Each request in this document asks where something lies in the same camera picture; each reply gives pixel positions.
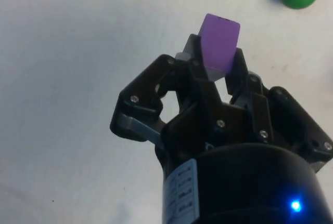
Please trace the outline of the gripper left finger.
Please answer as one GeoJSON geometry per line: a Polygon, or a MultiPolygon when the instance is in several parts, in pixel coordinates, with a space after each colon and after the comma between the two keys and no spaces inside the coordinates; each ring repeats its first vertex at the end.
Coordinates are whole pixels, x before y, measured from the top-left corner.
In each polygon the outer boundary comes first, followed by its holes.
{"type": "Polygon", "coordinates": [[[176,57],[160,55],[120,93],[110,130],[138,142],[150,141],[165,152],[198,152],[206,142],[229,135],[227,110],[207,59],[215,50],[203,35],[192,34],[176,57]]]}

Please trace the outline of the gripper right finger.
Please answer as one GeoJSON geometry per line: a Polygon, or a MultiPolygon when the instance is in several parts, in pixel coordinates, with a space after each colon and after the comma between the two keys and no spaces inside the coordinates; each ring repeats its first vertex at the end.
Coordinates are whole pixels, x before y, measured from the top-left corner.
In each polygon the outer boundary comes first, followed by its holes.
{"type": "Polygon", "coordinates": [[[260,76],[248,70],[240,48],[225,80],[230,104],[248,112],[261,141],[298,154],[315,172],[332,160],[332,139],[285,88],[266,88],[260,76]]]}

